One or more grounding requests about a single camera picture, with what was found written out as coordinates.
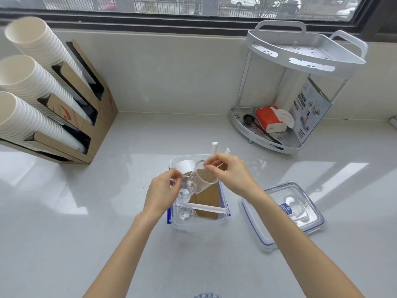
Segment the person's right hand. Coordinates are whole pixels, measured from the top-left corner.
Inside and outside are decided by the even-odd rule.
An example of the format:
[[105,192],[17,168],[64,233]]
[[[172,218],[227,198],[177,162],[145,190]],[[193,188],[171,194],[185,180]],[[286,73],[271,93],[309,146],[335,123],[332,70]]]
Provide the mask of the person's right hand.
[[226,165],[224,171],[220,171],[216,167],[210,167],[210,170],[217,173],[218,179],[229,190],[251,204],[264,197],[265,192],[254,180],[246,164],[237,156],[216,153],[205,161],[204,167],[206,168],[206,165],[218,166],[222,162]]

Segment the person's left hand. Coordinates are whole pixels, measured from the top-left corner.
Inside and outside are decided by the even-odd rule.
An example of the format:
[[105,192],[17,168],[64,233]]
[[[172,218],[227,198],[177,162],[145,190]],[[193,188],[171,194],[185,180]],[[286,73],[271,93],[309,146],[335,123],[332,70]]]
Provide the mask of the person's left hand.
[[143,210],[136,219],[158,221],[171,207],[181,189],[182,174],[170,169],[152,179],[146,193]]

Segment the person's left forearm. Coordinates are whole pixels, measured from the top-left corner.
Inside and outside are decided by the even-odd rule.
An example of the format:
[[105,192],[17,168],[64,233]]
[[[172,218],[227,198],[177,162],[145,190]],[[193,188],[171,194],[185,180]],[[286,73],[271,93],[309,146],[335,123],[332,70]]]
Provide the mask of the person's left forearm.
[[126,298],[147,240],[164,210],[139,213],[82,298]]

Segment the person's right forearm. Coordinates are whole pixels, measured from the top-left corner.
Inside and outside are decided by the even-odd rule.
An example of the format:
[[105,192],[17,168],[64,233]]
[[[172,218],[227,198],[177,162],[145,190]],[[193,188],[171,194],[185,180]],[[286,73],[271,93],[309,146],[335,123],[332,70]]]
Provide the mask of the person's right forearm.
[[[265,203],[272,199],[264,197],[252,205],[260,207],[263,213]],[[277,242],[277,246],[300,285],[306,298],[365,298],[348,276],[310,238],[288,227],[291,237]]]

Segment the white paper cup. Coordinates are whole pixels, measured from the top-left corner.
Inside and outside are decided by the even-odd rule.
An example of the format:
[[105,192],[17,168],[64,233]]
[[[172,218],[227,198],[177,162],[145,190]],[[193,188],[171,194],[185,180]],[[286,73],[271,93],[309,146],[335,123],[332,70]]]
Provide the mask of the white paper cup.
[[194,171],[196,162],[194,160],[182,160],[175,165],[175,169],[182,175],[188,175]]

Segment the brown cardboard piece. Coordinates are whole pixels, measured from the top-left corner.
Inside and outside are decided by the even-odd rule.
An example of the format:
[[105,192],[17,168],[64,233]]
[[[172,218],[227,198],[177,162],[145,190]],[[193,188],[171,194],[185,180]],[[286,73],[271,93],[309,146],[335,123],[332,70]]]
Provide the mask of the brown cardboard piece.
[[[189,200],[190,203],[200,204],[200,205],[208,205],[219,207],[219,184],[215,183],[204,191],[200,192],[199,194],[193,194]],[[203,210],[195,210],[198,217],[217,220],[218,213],[215,212],[208,212]]]

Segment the clear plastic storage container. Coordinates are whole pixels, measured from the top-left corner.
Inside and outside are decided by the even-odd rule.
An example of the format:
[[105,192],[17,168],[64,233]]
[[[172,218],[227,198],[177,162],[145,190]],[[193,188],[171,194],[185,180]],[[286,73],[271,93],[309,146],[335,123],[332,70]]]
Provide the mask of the clear plastic storage container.
[[[228,208],[226,196],[224,193],[224,184],[218,181],[219,184],[219,207]],[[177,218],[176,207],[177,205],[173,203],[171,207],[167,210],[167,224],[172,225],[175,229],[185,232],[201,232],[215,229],[216,226],[219,226],[225,223],[228,220],[228,217],[225,214],[218,214],[217,220],[205,219],[198,217],[196,220],[191,221],[182,221]]]

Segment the black measuring scoop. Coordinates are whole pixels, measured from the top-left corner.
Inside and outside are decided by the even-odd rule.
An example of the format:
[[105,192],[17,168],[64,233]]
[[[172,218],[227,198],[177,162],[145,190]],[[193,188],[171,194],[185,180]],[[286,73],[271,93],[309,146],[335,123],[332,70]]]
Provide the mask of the black measuring scoop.
[[273,138],[269,133],[267,133],[257,122],[254,116],[250,115],[250,114],[246,114],[243,116],[243,122],[245,125],[251,125],[253,124],[254,126],[256,126],[258,129],[260,129],[264,135],[266,135],[272,142],[281,145],[280,141],[276,140],[275,138]]

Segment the red and white tissue pack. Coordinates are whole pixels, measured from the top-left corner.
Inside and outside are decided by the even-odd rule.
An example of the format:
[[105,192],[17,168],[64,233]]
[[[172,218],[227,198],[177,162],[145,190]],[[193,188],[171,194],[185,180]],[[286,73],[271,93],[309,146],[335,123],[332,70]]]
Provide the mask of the red and white tissue pack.
[[293,129],[295,125],[293,116],[277,106],[258,108],[254,117],[267,133],[284,132],[287,128]]

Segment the clear container lid blue seal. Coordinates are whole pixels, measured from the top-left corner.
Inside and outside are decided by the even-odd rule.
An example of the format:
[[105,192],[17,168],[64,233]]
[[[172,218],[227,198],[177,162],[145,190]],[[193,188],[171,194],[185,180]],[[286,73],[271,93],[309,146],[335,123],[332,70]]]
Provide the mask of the clear container lid blue seal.
[[269,213],[263,213],[261,205],[255,207],[242,198],[239,205],[249,229],[262,252],[278,249],[277,242],[291,237],[288,227],[305,235],[318,232],[325,227],[325,217],[310,197],[297,183],[288,181],[265,190],[272,202],[265,203]]

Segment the brown cardboard cup holder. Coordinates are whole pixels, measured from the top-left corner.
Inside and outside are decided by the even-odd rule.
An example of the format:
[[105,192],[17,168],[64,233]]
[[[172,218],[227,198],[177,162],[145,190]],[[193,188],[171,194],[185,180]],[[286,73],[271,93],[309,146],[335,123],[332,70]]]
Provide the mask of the brown cardboard cup holder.
[[62,127],[67,131],[71,131],[77,140],[86,146],[87,152],[81,153],[71,147],[52,139],[42,132],[35,131],[32,135],[25,139],[30,143],[44,151],[35,151],[25,146],[17,145],[0,137],[0,145],[37,156],[48,161],[62,164],[72,165],[89,165],[97,154],[101,144],[103,143],[110,127],[115,120],[118,109],[108,88],[106,82],[98,74],[92,63],[83,53],[80,46],[75,40],[66,42],[69,49],[73,52],[77,60],[87,70],[89,75],[95,81],[90,84],[90,91],[83,81],[78,77],[74,70],[66,62],[53,65],[52,69],[83,99],[89,106],[82,106],[84,110],[92,109],[88,114],[93,125],[90,125],[80,114],[68,106],[54,93],[46,97],[39,98],[38,101],[50,110],[57,118],[60,118],[64,124]]

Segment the white two-tier corner rack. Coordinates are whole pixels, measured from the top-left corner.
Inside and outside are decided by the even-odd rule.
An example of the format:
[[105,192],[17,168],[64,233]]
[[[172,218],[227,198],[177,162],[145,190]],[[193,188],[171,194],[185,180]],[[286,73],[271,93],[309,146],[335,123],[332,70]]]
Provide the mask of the white two-tier corner rack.
[[293,129],[287,128],[286,131],[273,135],[270,133],[280,141],[279,145],[253,124],[245,125],[243,122],[244,115],[254,116],[258,109],[240,106],[252,55],[256,54],[286,68],[270,106],[289,112],[308,77],[328,97],[332,106],[348,81],[366,64],[368,53],[365,41],[343,30],[337,30],[327,37],[307,32],[304,23],[292,20],[263,20],[255,29],[248,31],[245,43],[249,52],[236,104],[230,110],[229,118],[234,127],[247,138],[248,143],[286,155],[297,154],[305,143],[300,143]]

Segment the black metal fence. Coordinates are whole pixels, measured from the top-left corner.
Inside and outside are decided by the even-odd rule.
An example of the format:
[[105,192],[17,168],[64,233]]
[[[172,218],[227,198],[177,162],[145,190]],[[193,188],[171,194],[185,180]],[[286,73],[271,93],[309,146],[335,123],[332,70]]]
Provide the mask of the black metal fence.
[[231,4],[231,0],[133,0],[135,10],[141,14],[188,15],[210,17],[274,19],[278,10],[269,5],[258,9]]

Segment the dark car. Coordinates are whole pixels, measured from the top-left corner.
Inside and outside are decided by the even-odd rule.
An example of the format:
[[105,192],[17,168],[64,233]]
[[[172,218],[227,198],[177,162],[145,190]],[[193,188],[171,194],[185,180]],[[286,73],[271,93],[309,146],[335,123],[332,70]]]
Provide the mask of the dark car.
[[289,15],[296,14],[302,7],[301,0],[276,0],[272,4],[272,8],[275,8],[280,13],[286,13]]

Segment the dark window frame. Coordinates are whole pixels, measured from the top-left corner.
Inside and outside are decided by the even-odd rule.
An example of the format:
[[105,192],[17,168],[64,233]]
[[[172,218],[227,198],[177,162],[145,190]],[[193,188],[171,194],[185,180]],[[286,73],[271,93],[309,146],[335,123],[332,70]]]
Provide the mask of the dark window frame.
[[[261,0],[272,7],[276,0]],[[35,16],[53,29],[245,36],[263,20],[299,21],[309,32],[344,30],[370,42],[397,42],[397,0],[301,0],[294,15],[237,18],[137,13],[133,0],[0,0],[0,26]]]

